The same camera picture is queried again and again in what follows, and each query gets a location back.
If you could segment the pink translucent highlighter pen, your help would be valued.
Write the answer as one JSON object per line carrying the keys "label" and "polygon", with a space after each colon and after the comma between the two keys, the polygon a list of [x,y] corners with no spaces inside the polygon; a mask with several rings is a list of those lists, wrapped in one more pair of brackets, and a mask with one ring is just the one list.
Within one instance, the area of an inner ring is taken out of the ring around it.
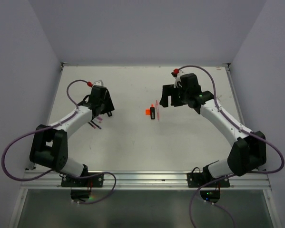
{"label": "pink translucent highlighter pen", "polygon": [[156,109],[156,113],[157,113],[157,120],[160,121],[159,102],[158,102],[158,100],[156,100],[156,102],[155,102],[155,109]]}

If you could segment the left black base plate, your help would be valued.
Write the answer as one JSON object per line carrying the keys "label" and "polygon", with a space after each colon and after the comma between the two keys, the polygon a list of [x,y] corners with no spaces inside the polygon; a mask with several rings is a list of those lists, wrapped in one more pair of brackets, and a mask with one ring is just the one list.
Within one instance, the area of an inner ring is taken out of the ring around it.
{"label": "left black base plate", "polygon": [[86,172],[80,177],[64,175],[61,186],[70,188],[102,188],[104,174],[101,172]]}

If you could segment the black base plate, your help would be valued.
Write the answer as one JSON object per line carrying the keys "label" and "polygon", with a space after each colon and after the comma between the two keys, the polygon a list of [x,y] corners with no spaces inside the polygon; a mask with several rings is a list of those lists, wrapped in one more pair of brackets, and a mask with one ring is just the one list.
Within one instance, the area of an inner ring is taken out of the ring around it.
{"label": "black base plate", "polygon": [[70,188],[102,188],[104,174],[101,172],[86,172],[80,177],[64,175],[61,186]]}
{"label": "black base plate", "polygon": [[[199,188],[200,186],[206,184],[207,181],[203,179],[203,175],[197,172],[189,172],[187,173],[187,185],[189,188]],[[222,179],[219,181],[215,181],[214,183],[208,184],[207,188],[229,188],[230,182],[229,179]]]}

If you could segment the dark pen with purple tip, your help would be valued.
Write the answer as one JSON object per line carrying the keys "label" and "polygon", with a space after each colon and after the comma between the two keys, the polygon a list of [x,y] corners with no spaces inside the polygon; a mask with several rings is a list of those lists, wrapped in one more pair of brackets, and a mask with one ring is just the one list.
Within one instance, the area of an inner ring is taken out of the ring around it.
{"label": "dark pen with purple tip", "polygon": [[97,127],[98,129],[100,129],[100,130],[102,130],[102,128],[98,125],[98,124],[96,124],[94,121],[90,121],[95,127]]}

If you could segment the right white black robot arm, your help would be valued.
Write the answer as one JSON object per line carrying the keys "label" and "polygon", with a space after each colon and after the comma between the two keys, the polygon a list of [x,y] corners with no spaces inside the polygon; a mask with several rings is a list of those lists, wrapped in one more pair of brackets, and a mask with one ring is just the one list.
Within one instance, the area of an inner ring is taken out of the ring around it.
{"label": "right white black robot arm", "polygon": [[243,176],[265,164],[265,135],[261,131],[252,132],[226,112],[210,91],[202,91],[194,73],[182,74],[174,84],[164,85],[159,104],[162,107],[188,105],[212,123],[231,146],[226,159],[203,167],[194,181],[211,187],[220,177]]}

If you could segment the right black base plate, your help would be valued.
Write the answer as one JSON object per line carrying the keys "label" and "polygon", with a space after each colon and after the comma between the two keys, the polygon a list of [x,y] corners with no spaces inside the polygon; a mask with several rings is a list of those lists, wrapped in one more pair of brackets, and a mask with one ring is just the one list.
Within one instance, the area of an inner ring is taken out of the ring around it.
{"label": "right black base plate", "polygon": [[[200,186],[206,184],[207,181],[203,179],[203,175],[197,172],[189,172],[187,173],[187,185],[189,188],[199,188]],[[214,183],[208,184],[207,188],[229,188],[230,182],[229,179],[222,179],[219,181],[215,181]]]}

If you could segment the black orange highlighter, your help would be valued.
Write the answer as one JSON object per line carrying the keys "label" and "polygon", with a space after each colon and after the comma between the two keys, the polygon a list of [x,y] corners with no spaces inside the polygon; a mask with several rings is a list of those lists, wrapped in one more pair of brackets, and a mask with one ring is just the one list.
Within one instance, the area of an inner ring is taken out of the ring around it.
{"label": "black orange highlighter", "polygon": [[153,104],[151,104],[151,107],[149,108],[149,112],[150,112],[150,119],[155,120],[156,113],[155,113],[155,107]]}

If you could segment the aluminium mounting rail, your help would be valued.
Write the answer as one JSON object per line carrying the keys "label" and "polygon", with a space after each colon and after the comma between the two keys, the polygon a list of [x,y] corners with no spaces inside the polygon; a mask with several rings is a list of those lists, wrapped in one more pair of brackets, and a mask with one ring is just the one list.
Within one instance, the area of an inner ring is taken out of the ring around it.
{"label": "aluminium mounting rail", "polygon": [[[187,171],[112,171],[117,178],[117,190],[188,190]],[[37,180],[23,182],[24,189],[61,189],[61,177],[51,172]],[[264,174],[246,174],[229,179],[230,187],[221,190],[269,190],[269,178]]]}

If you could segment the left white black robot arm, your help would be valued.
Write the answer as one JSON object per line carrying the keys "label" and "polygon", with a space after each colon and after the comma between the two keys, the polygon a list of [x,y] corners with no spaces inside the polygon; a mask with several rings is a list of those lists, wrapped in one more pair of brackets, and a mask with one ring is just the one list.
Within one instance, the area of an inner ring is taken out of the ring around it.
{"label": "left white black robot arm", "polygon": [[70,175],[76,185],[85,186],[89,180],[87,166],[69,157],[68,139],[99,115],[112,116],[114,110],[108,89],[104,86],[92,86],[88,100],[81,101],[66,119],[50,126],[41,124],[37,127],[29,160],[56,172]]}

